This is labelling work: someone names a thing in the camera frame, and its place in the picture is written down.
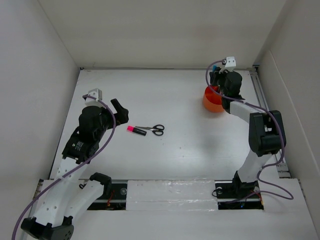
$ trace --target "scissor handle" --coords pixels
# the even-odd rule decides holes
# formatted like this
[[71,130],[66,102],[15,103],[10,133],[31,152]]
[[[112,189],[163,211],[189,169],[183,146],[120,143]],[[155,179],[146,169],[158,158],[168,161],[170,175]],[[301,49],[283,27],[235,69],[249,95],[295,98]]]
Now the scissor handle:
[[162,130],[152,130],[153,134],[157,136],[162,136],[164,134],[164,131]]
[[161,124],[157,124],[157,125],[153,126],[153,128],[154,128],[154,129],[161,130],[161,131],[165,130],[165,126],[163,126],[163,125],[161,125]]

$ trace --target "pink highlighter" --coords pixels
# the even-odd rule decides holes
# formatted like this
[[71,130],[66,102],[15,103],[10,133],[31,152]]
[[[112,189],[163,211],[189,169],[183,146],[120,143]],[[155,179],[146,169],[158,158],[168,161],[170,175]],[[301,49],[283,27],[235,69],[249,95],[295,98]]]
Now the pink highlighter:
[[135,133],[135,134],[139,134],[139,135],[142,135],[142,136],[147,135],[147,132],[146,132],[146,131],[143,131],[143,130],[141,130],[141,129],[139,129],[139,128],[136,128],[136,127],[134,127],[134,126],[128,126],[128,127],[127,127],[127,130],[128,130],[129,132],[132,132],[132,133]]

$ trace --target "white enclosure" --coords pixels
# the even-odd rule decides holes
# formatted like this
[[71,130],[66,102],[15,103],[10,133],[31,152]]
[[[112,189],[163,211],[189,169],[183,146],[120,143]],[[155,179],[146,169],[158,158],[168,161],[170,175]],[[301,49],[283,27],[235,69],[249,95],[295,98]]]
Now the white enclosure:
[[[202,107],[201,98],[206,87],[204,68],[235,56],[243,77],[241,94],[256,104],[266,100],[270,109],[281,111],[287,137],[286,162],[292,177],[300,180],[303,192],[296,179],[280,179],[274,167],[263,177],[293,191],[296,198],[291,203],[265,194],[265,212],[233,214],[213,209],[211,215],[161,211],[169,206],[168,199],[156,206],[148,203],[157,211],[142,212],[146,204],[132,198],[130,209],[135,212],[118,211],[106,216],[108,211],[87,211],[73,239],[104,238],[101,224],[105,222],[112,222],[109,231],[127,224],[134,233],[113,232],[109,235],[112,240],[132,236],[148,239],[149,234],[162,239],[199,238],[192,231],[201,233],[202,239],[267,239],[270,232],[268,239],[317,239],[319,8],[317,0],[1,1],[0,238],[11,238],[14,224],[32,200],[39,179],[46,180],[46,185],[55,176],[64,144],[84,107],[81,95],[93,88],[102,88],[107,104],[118,98],[129,109],[133,125],[149,125],[154,120],[152,124],[168,128],[163,138],[149,132],[135,140],[137,136],[126,132],[125,126],[117,127],[108,146],[111,149],[92,162],[84,178],[100,170],[116,179],[231,179],[249,151],[245,139],[248,125],[227,113],[212,117]],[[247,71],[253,64],[261,64],[261,85],[255,72],[250,76]],[[85,69],[77,82],[82,67]],[[135,69],[131,74],[129,69],[115,68],[155,69]],[[134,91],[124,95],[122,85],[140,95]],[[163,85],[167,89],[154,92],[154,86]],[[179,101],[171,104],[174,94]],[[158,102],[163,109],[157,111],[154,104]],[[139,114],[141,109],[152,114],[143,116]],[[175,117],[166,117],[170,112]],[[219,129],[205,130],[211,124]],[[231,136],[243,142],[238,144]],[[122,139],[126,149],[119,144]],[[130,151],[135,149],[141,153],[131,154],[130,159]],[[140,167],[135,165],[139,161],[144,163]],[[88,225],[94,220],[99,224]],[[229,231],[227,223],[239,234]],[[147,231],[139,232],[142,225]],[[225,234],[218,234],[216,228]]]
[[250,68],[286,0],[39,0],[79,67]]

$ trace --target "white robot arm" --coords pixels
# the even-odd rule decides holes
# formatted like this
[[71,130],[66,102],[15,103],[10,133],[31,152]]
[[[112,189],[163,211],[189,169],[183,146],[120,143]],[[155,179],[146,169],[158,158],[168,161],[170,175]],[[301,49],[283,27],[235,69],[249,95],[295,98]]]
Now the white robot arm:
[[[89,91],[89,96],[102,100],[99,89]],[[128,110],[116,99],[111,100],[117,110],[114,114],[116,125],[127,123]],[[78,180],[88,167],[83,165],[73,173],[66,175],[90,158],[99,149],[99,142],[106,130],[114,125],[110,112],[89,97],[85,99],[85,107],[79,116],[79,126],[68,140],[63,152],[55,180],[61,179],[47,191],[47,195],[36,213],[25,218],[21,228],[35,239],[69,240],[74,232],[74,224],[88,207],[102,195],[111,194],[112,180],[109,176],[95,173],[85,187],[76,194]]]
[[[222,98],[222,106],[226,112],[235,115],[249,124],[248,142],[250,151],[242,167],[235,172],[232,182],[216,182],[215,188],[218,199],[241,199],[251,194],[258,187],[258,173],[267,163],[272,154],[281,149],[281,138],[275,122],[264,111],[244,104],[240,95],[242,77],[233,69],[236,66],[234,57],[227,57],[224,68],[215,68],[210,72],[210,85],[217,86]],[[284,145],[286,136],[281,113],[269,111],[281,130]]]

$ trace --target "white table surface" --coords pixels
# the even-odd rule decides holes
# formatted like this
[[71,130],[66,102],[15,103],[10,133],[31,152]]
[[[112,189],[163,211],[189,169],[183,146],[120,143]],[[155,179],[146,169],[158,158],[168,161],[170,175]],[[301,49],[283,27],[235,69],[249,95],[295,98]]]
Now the white table surface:
[[[258,104],[250,73],[237,72],[242,75],[241,95]],[[110,100],[117,98],[129,110],[129,122],[116,128],[109,145],[81,178],[100,172],[117,180],[231,180],[248,155],[249,126],[226,112],[207,111],[202,104],[206,87],[205,70],[82,70],[50,178],[55,177],[61,153],[79,124],[85,107],[82,95],[99,88],[109,106]],[[163,136],[126,131],[128,125],[156,124],[165,126]],[[263,174],[278,177],[276,168]]]
[[[127,210],[86,211],[73,223],[72,240],[318,240],[298,180],[272,182],[294,200],[263,193],[264,210],[218,210],[213,180],[129,181]],[[260,188],[284,194],[263,183]]]

